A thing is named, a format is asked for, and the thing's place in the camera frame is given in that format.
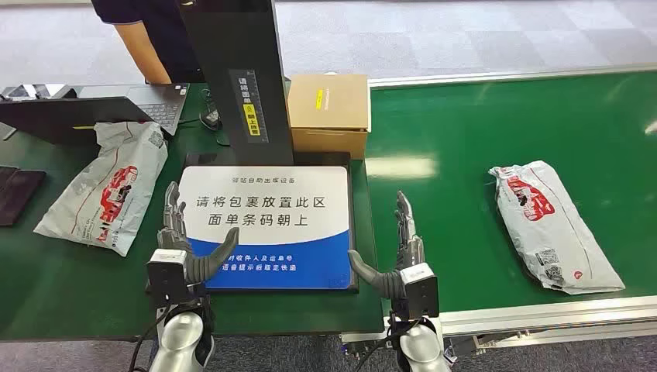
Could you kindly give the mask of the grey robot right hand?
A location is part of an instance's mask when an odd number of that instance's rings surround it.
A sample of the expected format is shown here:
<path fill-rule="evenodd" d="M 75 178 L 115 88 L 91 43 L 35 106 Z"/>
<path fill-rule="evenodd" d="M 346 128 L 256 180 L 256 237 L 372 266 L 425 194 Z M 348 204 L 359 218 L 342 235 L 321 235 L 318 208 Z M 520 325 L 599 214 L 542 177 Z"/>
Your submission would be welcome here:
<path fill-rule="evenodd" d="M 350 266 L 359 279 L 363 279 L 381 298 L 391 300 L 405 297 L 401 271 L 425 261 L 423 242 L 416 232 L 411 203 L 401 190 L 396 194 L 396 206 L 397 256 L 394 270 L 379 272 L 365 263 L 357 251 L 348 251 Z"/>

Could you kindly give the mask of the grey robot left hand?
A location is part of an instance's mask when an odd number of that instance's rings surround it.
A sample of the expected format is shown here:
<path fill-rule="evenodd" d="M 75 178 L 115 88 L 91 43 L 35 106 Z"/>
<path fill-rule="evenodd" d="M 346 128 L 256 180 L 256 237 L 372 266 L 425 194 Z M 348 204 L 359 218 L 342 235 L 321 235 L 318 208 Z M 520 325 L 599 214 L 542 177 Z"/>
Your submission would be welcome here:
<path fill-rule="evenodd" d="M 171 181 L 164 194 L 163 228 L 157 233 L 158 248 L 181 250 L 184 252 L 184 273 L 186 284 L 205 282 L 215 275 L 239 242 L 239 227 L 226 233 L 224 241 L 203 257 L 196 256 L 187 239 L 184 223 L 185 202 L 178 202 L 180 196 L 178 183 Z"/>

